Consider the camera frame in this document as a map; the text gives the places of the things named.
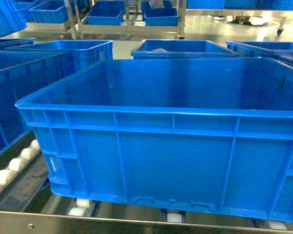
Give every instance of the metal rack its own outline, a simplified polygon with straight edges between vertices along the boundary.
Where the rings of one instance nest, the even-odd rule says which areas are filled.
[[[68,15],[68,21],[64,23],[36,23],[36,22],[28,22],[27,28],[25,31],[27,32],[49,32],[49,33],[70,33],[73,39],[78,39],[80,37],[80,33],[77,31],[76,23],[80,21],[80,18],[84,17],[85,14],[80,15],[78,6],[75,4],[75,12],[76,15],[73,15],[72,11],[72,0],[64,0],[66,11]]]
[[[116,35],[154,35],[169,34],[184,38],[186,0],[178,0],[177,10],[179,14],[178,26],[142,26],[137,21],[139,15],[138,1],[134,6],[130,6],[126,0],[126,21],[122,25],[88,25],[87,19],[81,20],[81,35],[83,34],[116,34]]]
[[[0,170],[34,138],[33,133],[28,133],[2,153]],[[286,223],[288,231],[272,230],[258,219],[98,201],[85,216],[69,216],[76,199],[53,195],[47,176],[48,168],[40,153],[0,193],[0,234],[293,234],[293,223]],[[170,223],[168,214],[175,213],[182,220]]]

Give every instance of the caster wheel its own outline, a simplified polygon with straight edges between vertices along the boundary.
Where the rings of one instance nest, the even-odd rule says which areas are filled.
[[[283,30],[278,29],[278,31],[277,31],[277,35],[278,35],[278,37],[282,34],[282,32],[283,32]]]

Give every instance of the stainless steel surface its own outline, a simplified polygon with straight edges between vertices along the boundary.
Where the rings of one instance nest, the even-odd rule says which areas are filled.
[[[244,227],[0,212],[0,234],[293,234]]]
[[[194,10],[187,9],[189,16],[270,16],[293,17],[293,11],[266,11],[266,10]]]
[[[150,207],[102,202],[96,217],[160,222],[162,212]]]

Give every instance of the crate rim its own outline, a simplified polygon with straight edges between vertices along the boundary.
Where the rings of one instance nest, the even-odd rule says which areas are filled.
[[[42,44],[49,44],[49,43],[54,43],[54,42],[58,42],[58,41],[73,41],[73,42],[78,42],[78,41],[104,41],[102,44],[100,45],[95,45],[95,46],[92,46],[92,47],[89,47],[87,49],[41,49],[42,51],[87,51],[87,50],[91,50],[91,49],[94,49],[96,47],[100,47],[100,46],[103,46],[103,45],[107,45],[107,44],[112,44],[112,47],[113,47],[113,40],[53,40],[53,41],[47,41],[47,42],[44,42]],[[12,46],[12,47],[8,47],[6,48],[6,50],[8,49],[12,49],[12,50],[18,50],[18,49],[21,49],[21,51],[35,51],[37,49],[34,49],[34,48],[28,48],[26,49],[25,47],[29,47],[29,45],[21,45],[21,46]]]
[[[161,41],[180,41],[180,43],[182,43],[182,41],[206,41],[208,43],[211,43],[213,45],[216,45],[216,46],[219,46],[221,47],[222,49],[232,53],[232,55],[234,56],[239,56],[239,53],[238,52],[235,52],[231,49],[228,49],[226,48],[225,46],[222,46],[222,45],[218,45],[216,44],[215,42],[213,41],[210,41],[210,40],[189,40],[189,39],[186,39],[186,40],[179,40],[179,39],[143,39],[141,41],[141,44],[136,46],[132,51],[131,51],[131,56],[135,56],[135,54],[137,53],[137,55],[139,55],[140,52],[144,52],[145,50],[143,51],[138,51],[138,49],[144,44],[146,43],[146,41],[156,41],[156,40],[161,40]],[[167,52],[159,52],[159,53],[153,53],[152,55],[144,55],[144,56],[152,56],[152,57],[161,57],[162,54],[179,54],[179,53],[183,53],[183,54],[190,54],[190,53],[196,53],[196,54],[206,54],[206,53],[209,53],[209,54],[227,54],[225,52],[220,52],[220,53],[217,53],[217,52],[173,52],[173,51],[167,51]]]
[[[40,5],[42,5],[42,4],[45,4],[45,3],[47,3],[47,2],[51,2],[51,1],[54,1],[54,0],[44,1],[44,2],[40,3],[40,4],[37,5],[37,6],[34,6],[34,7],[30,8],[29,10],[30,10],[30,11],[31,11],[31,10],[34,10],[34,11],[48,11],[48,12],[53,11],[53,12],[55,12],[55,11],[59,11],[59,10],[61,10],[63,7],[65,7],[65,4],[64,4],[64,2],[63,2],[63,6],[59,7],[59,8],[56,9],[56,10],[35,9],[35,8],[38,7],[38,6],[40,6]]]
[[[284,54],[286,56],[289,52],[293,53],[293,50],[272,50],[272,49],[267,49],[267,48],[255,46],[255,45],[248,45],[248,44],[245,44],[246,42],[254,42],[254,41],[250,41],[250,40],[238,40],[238,41],[227,40],[226,44],[227,45],[233,45],[233,46],[234,45],[239,45],[239,47],[242,47],[242,48],[245,48],[245,49],[251,48],[253,51],[260,52],[260,53],[263,53],[263,51],[265,51],[267,55],[281,56],[282,54]],[[272,41],[257,41],[257,42],[265,43],[265,42],[272,42]],[[293,43],[293,41],[278,41],[277,43]]]
[[[9,51],[9,50],[0,50],[0,53],[14,53],[14,54],[17,54],[17,53],[19,53],[19,52],[23,52],[23,53],[28,53],[28,51]],[[55,57],[55,56],[59,56],[59,55],[65,55],[66,53],[64,53],[64,52],[58,52],[58,53],[54,53],[54,54],[52,54],[52,55],[46,55],[45,57],[43,57],[44,59],[50,59],[50,58],[53,58],[53,57]],[[0,69],[0,72],[2,72],[2,71],[5,71],[5,70],[7,70],[7,69],[12,69],[12,68],[15,68],[15,67],[19,67],[19,66],[21,66],[21,65],[26,65],[26,64],[30,64],[30,63],[32,63],[32,62],[37,62],[37,61],[40,61],[41,60],[41,58],[40,59],[35,59],[35,60],[32,60],[32,61],[29,61],[29,62],[23,62],[23,63],[19,63],[19,64],[17,64],[17,65],[13,65],[13,66],[9,66],[9,67],[5,67],[5,68],[1,68]]]
[[[207,58],[208,60],[219,60],[218,58]],[[241,59],[241,58],[223,58],[223,59]],[[286,66],[293,70],[293,67],[272,58],[242,58],[242,59],[261,59],[270,60],[280,65]],[[163,61],[162,59],[148,59],[148,61]],[[38,90],[22,99],[18,100],[15,106],[23,110],[47,110],[47,111],[79,111],[79,112],[116,112],[116,113],[136,113],[136,114],[174,114],[174,115],[208,115],[208,116],[233,116],[233,117],[267,117],[267,118],[293,118],[293,111],[273,111],[273,110],[236,110],[236,109],[206,109],[206,108],[176,108],[176,107],[138,107],[138,106],[102,106],[102,105],[69,105],[69,104],[38,104],[31,103],[31,101],[42,94],[61,87],[62,83],[67,83],[67,80],[72,80],[80,74],[92,70],[93,67],[99,66],[106,62],[113,61],[100,61],[90,67],[80,70],[68,77],[65,77],[41,90]]]

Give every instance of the shiny floor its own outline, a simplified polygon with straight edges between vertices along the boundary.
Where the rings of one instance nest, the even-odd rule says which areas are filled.
[[[281,18],[273,18],[268,25],[251,26],[227,23],[226,20],[214,20],[206,16],[186,16],[186,39],[205,39],[220,45],[226,45],[226,40],[256,40],[256,41],[293,41],[293,19],[287,19],[283,34],[277,36],[277,28]],[[38,42],[59,39],[71,39],[70,34],[33,33],[21,31],[9,37],[36,37]],[[85,35],[85,39],[112,39],[114,41],[114,58],[131,59],[130,52],[140,45],[143,39],[173,39],[172,36],[126,36],[118,35]]]

